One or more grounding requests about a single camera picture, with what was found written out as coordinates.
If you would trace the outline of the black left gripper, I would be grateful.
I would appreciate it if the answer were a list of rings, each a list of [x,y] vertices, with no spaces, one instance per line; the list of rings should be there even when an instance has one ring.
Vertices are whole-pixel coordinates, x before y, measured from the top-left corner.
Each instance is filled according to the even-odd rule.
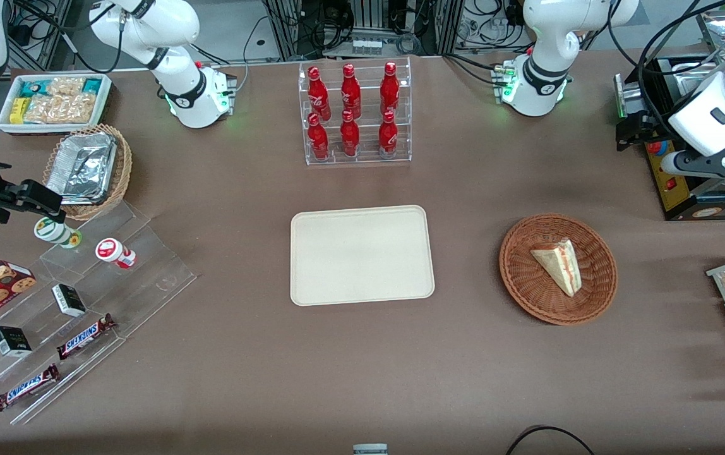
[[[648,112],[628,113],[614,127],[617,152],[634,144],[671,142],[658,167],[671,175],[725,178],[725,120],[674,120],[671,133]]]

